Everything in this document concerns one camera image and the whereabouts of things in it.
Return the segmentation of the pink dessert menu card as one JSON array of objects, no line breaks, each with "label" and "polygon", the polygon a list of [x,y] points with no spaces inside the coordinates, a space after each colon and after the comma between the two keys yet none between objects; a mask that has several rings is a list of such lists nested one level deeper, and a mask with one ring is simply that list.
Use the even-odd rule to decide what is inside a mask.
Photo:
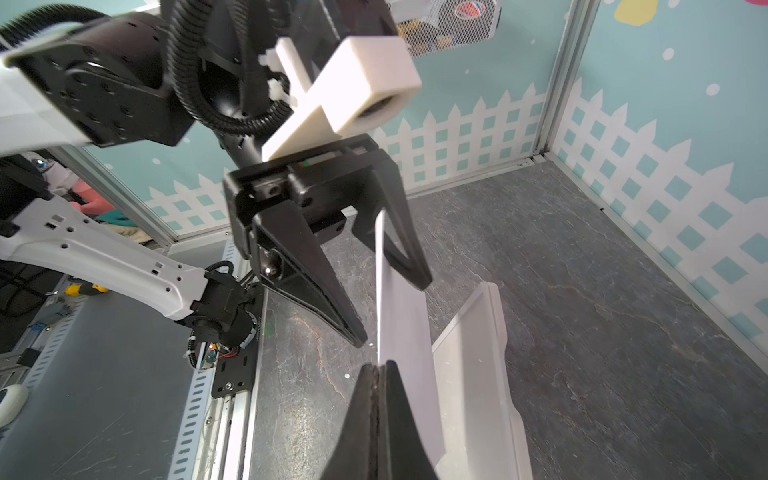
[{"label": "pink dessert menu card", "polygon": [[439,396],[425,293],[385,257],[387,215],[375,220],[377,361],[399,369],[421,445],[435,467],[444,456]]}]

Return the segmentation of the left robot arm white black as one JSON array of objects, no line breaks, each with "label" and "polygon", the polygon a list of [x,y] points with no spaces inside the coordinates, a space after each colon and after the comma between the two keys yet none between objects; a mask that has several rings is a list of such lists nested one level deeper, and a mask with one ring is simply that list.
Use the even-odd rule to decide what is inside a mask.
[{"label": "left robot arm white black", "polygon": [[[32,9],[1,27],[1,257],[137,300],[190,329],[201,363],[242,354],[272,290],[354,346],[361,320],[322,246],[351,229],[418,290],[432,280],[398,166],[371,138],[420,90],[383,1],[164,1],[117,16]],[[85,154],[174,146],[194,124],[235,162],[223,191],[251,265],[189,266],[117,234],[56,194],[27,154],[48,151],[163,244],[168,228]]]}]

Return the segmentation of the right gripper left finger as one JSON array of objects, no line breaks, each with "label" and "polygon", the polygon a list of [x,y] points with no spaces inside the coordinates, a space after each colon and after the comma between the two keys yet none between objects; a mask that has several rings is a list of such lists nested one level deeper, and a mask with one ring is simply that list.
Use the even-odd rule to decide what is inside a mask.
[{"label": "right gripper left finger", "polygon": [[337,444],[321,479],[376,479],[378,472],[379,369],[360,369]]}]

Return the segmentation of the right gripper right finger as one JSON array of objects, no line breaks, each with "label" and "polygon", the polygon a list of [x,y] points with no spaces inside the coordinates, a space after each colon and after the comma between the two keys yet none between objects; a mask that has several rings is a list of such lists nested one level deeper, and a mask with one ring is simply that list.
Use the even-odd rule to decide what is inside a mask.
[{"label": "right gripper right finger", "polygon": [[437,479],[394,361],[379,370],[379,478]]}]

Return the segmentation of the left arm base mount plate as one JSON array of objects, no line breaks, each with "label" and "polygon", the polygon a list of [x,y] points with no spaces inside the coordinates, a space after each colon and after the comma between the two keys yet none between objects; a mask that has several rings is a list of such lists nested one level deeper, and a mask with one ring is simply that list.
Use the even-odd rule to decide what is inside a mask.
[{"label": "left arm base mount plate", "polygon": [[253,335],[235,356],[217,361],[211,387],[211,397],[214,399],[232,396],[241,391],[250,392],[254,387],[263,333],[265,289],[258,284],[253,290],[255,299],[245,307],[246,312],[255,318]]}]

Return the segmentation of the white acrylic menu holder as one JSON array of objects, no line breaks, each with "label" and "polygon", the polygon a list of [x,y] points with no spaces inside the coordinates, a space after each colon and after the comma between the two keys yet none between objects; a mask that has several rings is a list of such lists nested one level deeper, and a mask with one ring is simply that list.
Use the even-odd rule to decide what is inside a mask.
[{"label": "white acrylic menu holder", "polygon": [[481,282],[434,342],[446,453],[441,479],[531,479],[525,427],[515,408],[499,289]]}]

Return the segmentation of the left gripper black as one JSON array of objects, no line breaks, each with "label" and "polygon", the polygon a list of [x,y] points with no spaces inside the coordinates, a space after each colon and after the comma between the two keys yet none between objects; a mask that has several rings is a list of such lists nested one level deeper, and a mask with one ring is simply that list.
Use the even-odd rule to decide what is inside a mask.
[{"label": "left gripper black", "polygon": [[368,135],[249,165],[223,185],[235,245],[261,283],[356,348],[367,333],[321,248],[343,231],[344,209],[355,210],[352,233],[371,251],[384,212],[401,245],[385,234],[385,259],[419,291],[432,282],[399,170]]}]

